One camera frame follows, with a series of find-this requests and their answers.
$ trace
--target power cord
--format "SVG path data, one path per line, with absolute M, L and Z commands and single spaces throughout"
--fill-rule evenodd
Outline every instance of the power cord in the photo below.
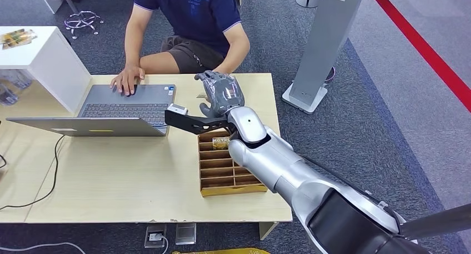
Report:
M 5 209 L 5 208 L 22 208 L 22 207 L 27 207 L 27 206 L 30 206 L 30 205 L 33 205 L 43 199 L 45 199 L 46 197 L 48 197 L 52 191 L 54 191 L 54 188 L 56 187 L 56 179 L 57 179 L 57 168 L 59 167 L 59 159 L 57 157 L 57 146 L 59 145 L 59 142 L 64 138 L 64 136 L 61 136 L 57 142 L 56 142 L 56 146 L 54 147 L 54 160 L 56 161 L 56 170 L 54 171 L 54 182 L 52 183 L 52 188 L 51 190 L 45 195 L 43 196 L 42 198 L 38 199 L 38 200 L 35 200 L 31 203 L 28 203 L 28 204 L 25 204 L 25 205 L 20 205 L 20 206 L 12 206 L 12 205 L 7 205 L 7 206 L 3 206 L 0 208 L 0 211 Z
M 168 250 L 168 240 L 167 240 L 167 238 L 165 236 L 161 235 L 161 234 L 158 234 L 158 235 L 155 235 L 155 240 L 156 241 L 160 241 L 160 240 L 165 241 L 165 250 L 163 250 L 162 254 L 167 253 L 167 250 Z
M 11 252 L 23 252 L 23 251 L 33 250 L 33 249 L 39 248 L 39 247 L 55 247 L 55 246 L 61 246 L 61 245 L 73 246 L 76 249 L 78 249 L 82 254 L 86 254 L 85 251 L 83 251 L 79 246 L 77 246 L 73 243 L 69 243 L 69 242 L 57 243 L 57 244 L 41 244 L 41 245 L 36 245 L 36 246 L 32 246 L 32 247 L 27 247 L 27 248 L 0 247 L 0 250 L 11 251 Z
M 0 169 L 1 169 L 7 165 L 7 160 L 5 160 L 5 158 L 2 155 L 0 155 L 0 159 L 2 159 L 3 161 L 3 165 L 0 166 Z
M 365 197 L 368 197 L 370 200 L 372 200 L 374 203 L 376 204 L 383 204 L 384 202 L 380 201 L 379 199 L 373 197 L 372 195 L 366 193 L 365 191 L 361 190 L 360 188 L 358 188 L 356 185 L 354 185 L 352 182 L 350 182 L 349 180 L 343 178 L 341 175 L 339 175 L 338 173 L 332 171 L 329 167 L 325 166 L 324 164 L 320 163 L 320 162 L 317 162 L 309 157 L 306 157 L 304 155 L 300 155 L 301 157 L 303 157 L 304 159 L 306 159 L 307 161 L 309 161 L 310 163 L 316 165 L 316 166 L 319 166 L 320 168 L 322 168 L 323 170 L 327 171 L 328 173 L 330 173 L 331 175 L 335 176 L 337 179 L 341 180 L 342 182 L 344 182 L 345 184 L 347 184 L 347 186 L 350 186 L 351 188 L 353 188 L 355 191 L 357 191 L 358 193 L 360 193 L 361 195 L 365 196 Z M 396 222 L 396 225 L 398 227 L 398 236 L 401 236 L 402 234 L 402 231 L 401 231 L 401 225 L 400 225 L 400 221 L 399 221 L 399 218 L 398 216 L 396 215 L 396 213 L 391 209 L 389 208 L 389 206 L 385 206 L 383 207 L 384 211 L 391 215 L 391 217 L 394 218 L 394 221 Z

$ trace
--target person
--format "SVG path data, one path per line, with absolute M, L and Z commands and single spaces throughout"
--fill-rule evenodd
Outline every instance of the person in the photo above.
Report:
M 160 9 L 174 35 L 161 51 L 140 57 L 144 31 L 152 12 Z M 113 79 L 125 95 L 134 93 L 135 78 L 147 74 L 232 73 L 250 50 L 236 0 L 134 0 L 124 40 L 126 65 Z

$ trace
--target gray laptop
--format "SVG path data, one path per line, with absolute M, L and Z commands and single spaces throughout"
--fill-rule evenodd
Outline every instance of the gray laptop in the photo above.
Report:
M 175 85 L 143 84 L 125 96 L 95 84 L 76 118 L 6 118 L 8 121 L 67 136 L 165 136 L 164 111 L 173 103 Z

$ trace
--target red line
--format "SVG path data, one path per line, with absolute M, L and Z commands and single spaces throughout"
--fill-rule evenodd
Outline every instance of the red line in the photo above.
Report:
M 437 52 L 420 36 L 420 34 L 402 16 L 389 0 L 376 0 L 385 13 L 396 24 L 409 42 L 422 55 L 438 76 L 452 90 L 455 96 L 471 112 L 471 89 L 459 78 Z

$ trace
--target power outlet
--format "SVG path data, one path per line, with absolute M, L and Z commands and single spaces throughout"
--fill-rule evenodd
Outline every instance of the power outlet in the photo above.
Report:
M 144 241 L 145 248 L 160 248 L 165 246 L 163 239 L 156 240 L 157 235 L 167 237 L 167 225 L 165 223 L 147 226 L 146 239 Z

